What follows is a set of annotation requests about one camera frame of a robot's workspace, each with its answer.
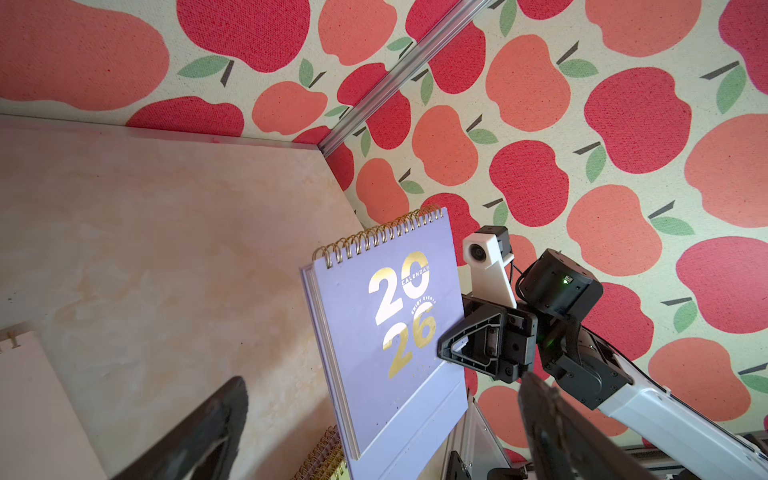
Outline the yellow-green calendar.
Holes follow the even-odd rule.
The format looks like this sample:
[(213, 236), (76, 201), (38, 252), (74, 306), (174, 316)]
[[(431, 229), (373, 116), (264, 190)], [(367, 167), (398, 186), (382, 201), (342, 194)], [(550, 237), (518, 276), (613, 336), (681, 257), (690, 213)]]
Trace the yellow-green calendar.
[(350, 480), (337, 426), (326, 429), (292, 480)]

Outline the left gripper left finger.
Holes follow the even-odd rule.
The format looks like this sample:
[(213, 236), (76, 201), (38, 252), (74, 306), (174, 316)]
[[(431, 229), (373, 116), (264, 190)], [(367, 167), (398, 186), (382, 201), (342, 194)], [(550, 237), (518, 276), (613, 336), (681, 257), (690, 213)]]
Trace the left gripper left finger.
[(227, 479), (248, 412), (245, 380), (234, 376), (117, 479)]

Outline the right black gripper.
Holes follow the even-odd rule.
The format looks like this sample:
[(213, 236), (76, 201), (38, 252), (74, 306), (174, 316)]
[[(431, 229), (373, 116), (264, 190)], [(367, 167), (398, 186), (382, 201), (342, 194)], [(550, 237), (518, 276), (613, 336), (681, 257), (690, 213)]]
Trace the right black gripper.
[(537, 315), (520, 306), (462, 297), (464, 317), (439, 339), (438, 357), (511, 384), (533, 369)]

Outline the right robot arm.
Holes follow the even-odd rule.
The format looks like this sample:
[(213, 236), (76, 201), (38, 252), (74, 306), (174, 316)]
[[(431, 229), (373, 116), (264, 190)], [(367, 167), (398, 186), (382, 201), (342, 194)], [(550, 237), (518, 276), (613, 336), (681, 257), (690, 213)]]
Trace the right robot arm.
[(546, 250), (515, 285), (513, 256), (490, 243), (465, 249), (474, 292), (439, 340), (440, 358), (513, 383), (535, 361), (571, 397), (659, 447), (701, 479), (764, 479), (767, 456), (719, 427), (583, 326), (604, 289), (588, 270)]

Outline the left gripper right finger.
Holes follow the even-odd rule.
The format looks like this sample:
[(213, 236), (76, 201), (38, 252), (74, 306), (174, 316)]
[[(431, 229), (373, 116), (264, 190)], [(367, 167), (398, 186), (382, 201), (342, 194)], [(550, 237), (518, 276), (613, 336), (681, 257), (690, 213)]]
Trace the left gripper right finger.
[(654, 478), (539, 377), (524, 374), (518, 404), (539, 479)]

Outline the purple calendar back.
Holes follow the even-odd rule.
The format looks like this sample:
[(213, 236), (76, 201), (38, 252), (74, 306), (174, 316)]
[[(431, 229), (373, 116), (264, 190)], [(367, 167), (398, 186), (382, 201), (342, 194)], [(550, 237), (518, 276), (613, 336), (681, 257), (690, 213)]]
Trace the purple calendar back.
[(448, 212), (322, 246), (301, 279), (351, 477), (417, 478), (467, 408), (463, 369), (438, 355), (463, 317)]

